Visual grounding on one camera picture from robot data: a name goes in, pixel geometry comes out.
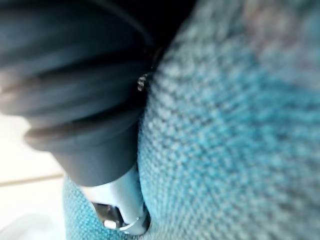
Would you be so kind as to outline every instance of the knitted teal fabric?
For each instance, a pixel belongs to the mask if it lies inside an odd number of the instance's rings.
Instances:
[[[67,239],[319,239],[317,2],[200,0],[151,82],[141,120],[149,231],[104,229],[67,178]]]

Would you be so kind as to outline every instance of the teal fabric seat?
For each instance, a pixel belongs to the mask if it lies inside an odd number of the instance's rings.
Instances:
[[[296,20],[295,32],[311,40],[301,41],[303,55],[294,47],[300,38],[283,44],[263,24],[266,8],[289,39],[286,26]],[[67,178],[67,239],[319,239],[317,16],[312,0],[200,0],[165,54],[141,118],[149,231],[138,238],[103,228]],[[261,43],[263,31],[272,34]]]

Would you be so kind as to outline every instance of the white floor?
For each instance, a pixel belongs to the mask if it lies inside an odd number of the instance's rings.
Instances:
[[[49,153],[23,142],[28,128],[23,119],[0,114],[0,232],[22,216],[44,214],[63,240],[63,170]]]

